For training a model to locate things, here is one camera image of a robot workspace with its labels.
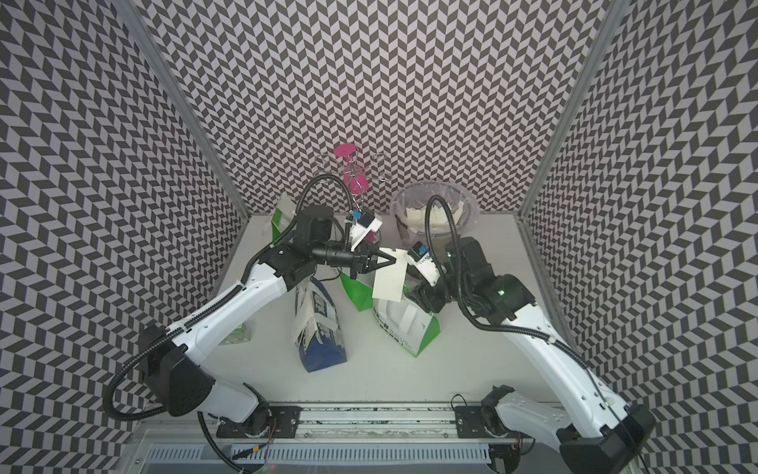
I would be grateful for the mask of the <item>green white bag middle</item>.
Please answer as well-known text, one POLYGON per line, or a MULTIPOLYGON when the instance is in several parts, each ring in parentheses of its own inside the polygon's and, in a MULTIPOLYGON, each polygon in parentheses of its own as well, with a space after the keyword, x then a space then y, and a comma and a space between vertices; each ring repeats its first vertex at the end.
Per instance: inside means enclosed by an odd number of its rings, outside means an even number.
POLYGON ((340 282, 343 290, 359 312, 373 308, 373 280, 373 274, 350 278, 348 273, 341 272, 340 282))

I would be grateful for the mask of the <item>green white bag back left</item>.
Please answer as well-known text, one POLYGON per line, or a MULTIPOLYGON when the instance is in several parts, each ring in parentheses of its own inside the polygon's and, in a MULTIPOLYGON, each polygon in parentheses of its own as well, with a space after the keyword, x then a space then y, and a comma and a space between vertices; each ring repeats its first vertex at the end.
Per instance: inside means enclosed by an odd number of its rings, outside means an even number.
POLYGON ((295 217, 296 202, 290 195, 283 193, 272 211, 270 216, 270 229, 272 229, 272 239, 280 238, 287 227, 292 223, 295 217))

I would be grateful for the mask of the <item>white paper receipt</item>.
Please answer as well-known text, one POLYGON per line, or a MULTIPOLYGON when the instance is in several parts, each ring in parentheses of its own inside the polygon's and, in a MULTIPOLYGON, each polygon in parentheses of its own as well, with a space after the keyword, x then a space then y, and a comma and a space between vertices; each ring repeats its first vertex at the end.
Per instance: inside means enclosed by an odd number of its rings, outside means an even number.
POLYGON ((374 273, 372 297, 374 299, 400 302, 403 298, 408 262, 406 250, 381 248, 381 251, 394 257, 395 263, 379 269, 374 273))

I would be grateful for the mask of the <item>green white bag front right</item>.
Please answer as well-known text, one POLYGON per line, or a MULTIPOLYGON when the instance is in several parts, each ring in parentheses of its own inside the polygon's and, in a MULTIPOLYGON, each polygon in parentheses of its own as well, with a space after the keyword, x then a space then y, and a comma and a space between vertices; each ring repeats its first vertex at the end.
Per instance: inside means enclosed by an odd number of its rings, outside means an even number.
POLYGON ((406 296, 400 301, 375 298, 373 312, 379 326, 413 357, 441 334, 437 316, 406 296))

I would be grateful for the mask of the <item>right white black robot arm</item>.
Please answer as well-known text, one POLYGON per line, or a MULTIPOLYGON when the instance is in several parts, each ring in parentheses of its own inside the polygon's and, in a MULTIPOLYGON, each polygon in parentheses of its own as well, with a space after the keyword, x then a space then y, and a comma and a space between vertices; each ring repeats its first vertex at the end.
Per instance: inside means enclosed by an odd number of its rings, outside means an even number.
POLYGON ((525 435, 556 450, 574 473, 639 471, 655 416, 630 404, 593 374, 588 364, 553 328, 532 292, 513 275, 496 275, 480 243, 454 238, 439 262, 430 246, 417 242, 407 262, 422 283, 406 295, 424 310, 456 303, 477 329, 507 337, 544 378, 560 407, 533 401, 508 385, 482 399, 466 427, 481 426, 493 438, 525 435))

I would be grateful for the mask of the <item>small green white packet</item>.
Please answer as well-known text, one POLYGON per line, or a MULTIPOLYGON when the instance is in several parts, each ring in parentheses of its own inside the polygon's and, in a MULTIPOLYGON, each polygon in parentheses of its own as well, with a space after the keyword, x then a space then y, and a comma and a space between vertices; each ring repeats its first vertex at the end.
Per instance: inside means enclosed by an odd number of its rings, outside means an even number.
POLYGON ((221 346, 245 344, 252 340, 253 326, 245 322, 229 333, 220 343, 221 346))

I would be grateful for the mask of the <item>blue white paper bag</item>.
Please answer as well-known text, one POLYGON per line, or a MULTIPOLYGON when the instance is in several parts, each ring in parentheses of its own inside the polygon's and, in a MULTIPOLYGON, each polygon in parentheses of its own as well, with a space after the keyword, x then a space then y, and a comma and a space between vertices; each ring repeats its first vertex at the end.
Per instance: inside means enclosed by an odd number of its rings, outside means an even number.
POLYGON ((304 280, 295 289, 292 339, 304 369, 321 371, 347 362, 336 306, 325 286, 304 280))

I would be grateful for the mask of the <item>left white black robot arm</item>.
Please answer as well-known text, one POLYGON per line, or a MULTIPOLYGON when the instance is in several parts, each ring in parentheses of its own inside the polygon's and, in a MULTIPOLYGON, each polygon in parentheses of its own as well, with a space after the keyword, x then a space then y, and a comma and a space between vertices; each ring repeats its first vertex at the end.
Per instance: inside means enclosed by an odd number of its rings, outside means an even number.
POLYGON ((263 397, 248 384, 215 377, 201 366, 232 330, 268 303, 290 292, 321 265, 346 269, 351 278, 395 263, 395 258, 367 242, 382 221, 368 211, 352 211, 340 240, 332 237, 331 207, 309 205, 298 211, 278 240, 252 258, 241 280, 214 300, 166 329, 150 326, 139 339, 146 356, 140 378, 173 417, 203 412, 262 434, 270 422, 263 397))

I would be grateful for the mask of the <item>green white bag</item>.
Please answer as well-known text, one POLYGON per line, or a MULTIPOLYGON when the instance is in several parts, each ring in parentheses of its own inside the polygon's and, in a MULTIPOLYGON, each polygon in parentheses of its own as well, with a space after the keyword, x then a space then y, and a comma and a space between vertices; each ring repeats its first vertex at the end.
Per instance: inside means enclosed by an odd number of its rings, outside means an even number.
POLYGON ((400 301, 375 298, 373 312, 379 326, 413 357, 441 334, 437 316, 406 296, 400 301))
POLYGON ((272 239, 280 238, 287 227, 292 223, 295 217, 296 202, 290 195, 283 193, 272 211, 270 216, 270 229, 272 229, 272 239))
POLYGON ((341 272, 340 282, 343 290, 359 312, 373 308, 373 280, 373 274, 350 278, 348 273, 341 272))

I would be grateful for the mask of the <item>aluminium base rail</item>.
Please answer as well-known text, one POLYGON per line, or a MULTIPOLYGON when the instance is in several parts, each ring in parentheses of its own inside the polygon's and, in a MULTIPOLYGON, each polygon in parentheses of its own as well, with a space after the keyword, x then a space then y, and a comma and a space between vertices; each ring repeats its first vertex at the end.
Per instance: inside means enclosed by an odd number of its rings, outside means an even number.
POLYGON ((566 473, 530 434, 491 434, 480 406, 274 403, 258 434, 213 416, 160 416, 139 427, 120 473, 566 473))

